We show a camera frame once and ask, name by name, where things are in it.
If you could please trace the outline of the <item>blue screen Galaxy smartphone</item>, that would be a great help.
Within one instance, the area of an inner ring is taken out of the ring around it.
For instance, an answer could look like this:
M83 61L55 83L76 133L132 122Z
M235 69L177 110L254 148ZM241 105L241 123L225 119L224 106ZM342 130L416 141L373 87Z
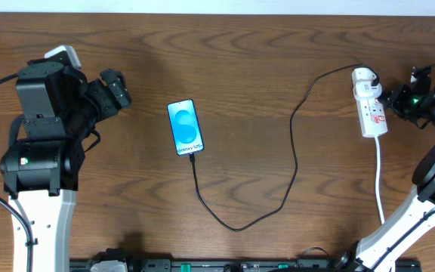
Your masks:
M170 103L167 111L177 155L203 151L205 145L194 101L187 99Z

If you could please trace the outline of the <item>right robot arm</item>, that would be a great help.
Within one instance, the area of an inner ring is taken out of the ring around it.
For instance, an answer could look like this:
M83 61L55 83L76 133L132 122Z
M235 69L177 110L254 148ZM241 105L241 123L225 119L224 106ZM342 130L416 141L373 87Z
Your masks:
M384 112L420 128L435 126L435 85L431 66L415 68L409 84L384 92L375 71L368 67L352 73L362 135L377 139L387 130ZM345 271L391 271L396 260L426 232L435 227L435 145L419 162L412 175L412 190L403 204L381 226L345 252L333 265Z

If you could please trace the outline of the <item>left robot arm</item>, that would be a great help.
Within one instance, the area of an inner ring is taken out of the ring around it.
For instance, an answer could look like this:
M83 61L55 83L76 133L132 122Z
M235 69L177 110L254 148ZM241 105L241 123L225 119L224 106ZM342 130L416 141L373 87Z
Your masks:
M95 125L131 104L125 77L104 70L89 82L59 60L32 60L17 73L23 115L10 129L0 162L14 232L15 271L68 271L69 236L85 160L82 142Z

